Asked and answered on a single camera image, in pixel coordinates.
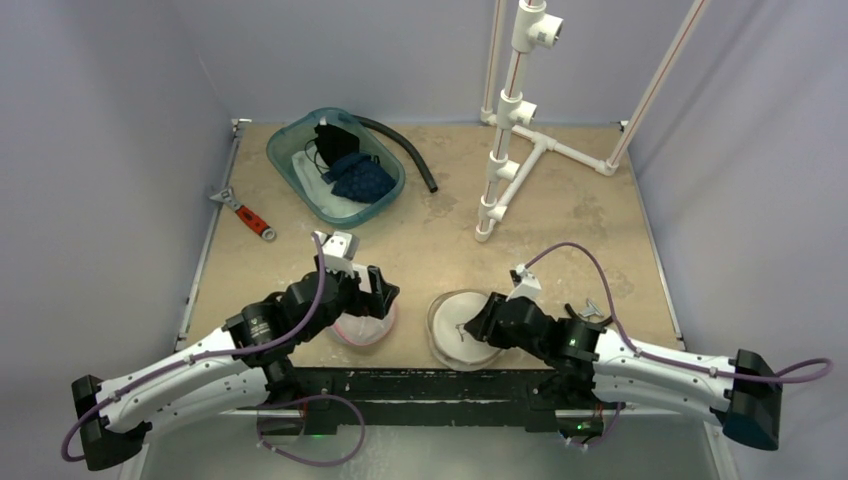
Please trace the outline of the pink-trimmed white laundry bag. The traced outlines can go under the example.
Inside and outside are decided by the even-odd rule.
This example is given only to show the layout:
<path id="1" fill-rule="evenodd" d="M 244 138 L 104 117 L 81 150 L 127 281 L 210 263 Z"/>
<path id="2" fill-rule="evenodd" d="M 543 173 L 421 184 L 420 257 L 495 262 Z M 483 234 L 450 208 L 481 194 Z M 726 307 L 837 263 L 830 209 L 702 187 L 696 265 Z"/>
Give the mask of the pink-trimmed white laundry bag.
<path id="1" fill-rule="evenodd" d="M 370 292 L 367 267 L 354 263 L 355 276 L 362 280 L 361 289 Z M 397 298 L 385 318 L 353 317 L 343 314 L 328 328 L 329 334 L 339 344 L 355 348 L 366 348 L 380 342 L 397 321 Z"/>

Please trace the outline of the black bra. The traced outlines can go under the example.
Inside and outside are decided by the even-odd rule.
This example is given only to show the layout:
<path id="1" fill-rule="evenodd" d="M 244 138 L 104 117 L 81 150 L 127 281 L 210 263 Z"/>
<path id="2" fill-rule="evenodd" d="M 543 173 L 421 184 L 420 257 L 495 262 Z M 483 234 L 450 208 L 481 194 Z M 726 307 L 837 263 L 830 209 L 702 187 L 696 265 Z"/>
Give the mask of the black bra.
<path id="1" fill-rule="evenodd" d="M 399 180 L 381 163 L 381 158 L 362 147 L 361 139 L 342 127 L 319 123 L 306 143 L 307 172 L 316 173 L 320 184 L 336 197 L 374 204 L 389 195 Z"/>

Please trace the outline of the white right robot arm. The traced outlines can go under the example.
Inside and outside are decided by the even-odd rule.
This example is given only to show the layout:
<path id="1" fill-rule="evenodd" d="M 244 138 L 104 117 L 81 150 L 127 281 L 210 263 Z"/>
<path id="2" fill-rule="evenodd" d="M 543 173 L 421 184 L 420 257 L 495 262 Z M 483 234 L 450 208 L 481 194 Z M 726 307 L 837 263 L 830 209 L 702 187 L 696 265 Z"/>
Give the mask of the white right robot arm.
<path id="1" fill-rule="evenodd" d="M 528 298 L 496 293 L 463 329 L 478 342 L 520 349 L 554 369 L 573 406 L 594 399 L 635 403 L 696 417 L 750 448 L 779 447 L 783 388 L 753 351 L 710 356 L 625 341 L 573 311 L 555 318 Z"/>

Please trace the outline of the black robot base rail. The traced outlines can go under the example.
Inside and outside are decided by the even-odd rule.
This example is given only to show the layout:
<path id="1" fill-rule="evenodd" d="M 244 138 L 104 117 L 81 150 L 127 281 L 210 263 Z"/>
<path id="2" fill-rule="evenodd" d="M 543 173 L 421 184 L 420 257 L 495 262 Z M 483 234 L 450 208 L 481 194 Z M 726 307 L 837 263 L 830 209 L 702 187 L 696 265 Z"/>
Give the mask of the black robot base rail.
<path id="1" fill-rule="evenodd" d="M 274 375 L 260 406 L 293 412 L 309 435 L 363 420 L 368 426 L 519 427 L 593 438 L 604 430 L 604 414 L 614 410 L 588 386 L 539 369 L 298 367 Z"/>

